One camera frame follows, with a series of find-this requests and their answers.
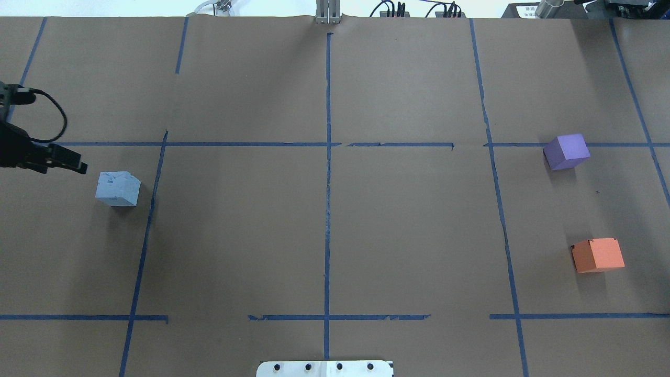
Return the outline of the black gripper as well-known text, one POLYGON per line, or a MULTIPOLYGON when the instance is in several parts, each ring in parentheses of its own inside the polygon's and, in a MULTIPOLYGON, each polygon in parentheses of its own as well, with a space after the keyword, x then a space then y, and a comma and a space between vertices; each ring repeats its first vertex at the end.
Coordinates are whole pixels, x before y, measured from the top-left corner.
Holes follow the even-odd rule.
POLYGON ((10 123, 1 125, 1 167, 20 168, 46 173, 51 169, 72 170, 86 174, 88 165, 77 152, 58 144, 48 144, 47 148, 30 140, 23 129, 10 123))

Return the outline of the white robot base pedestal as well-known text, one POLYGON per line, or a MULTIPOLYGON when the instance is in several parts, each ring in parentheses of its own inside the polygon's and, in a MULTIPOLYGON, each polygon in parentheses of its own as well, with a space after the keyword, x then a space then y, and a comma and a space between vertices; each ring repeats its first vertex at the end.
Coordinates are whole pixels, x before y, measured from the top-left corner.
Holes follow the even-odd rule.
POLYGON ((256 376, 394 376, 392 361, 287 361, 262 362, 256 376))

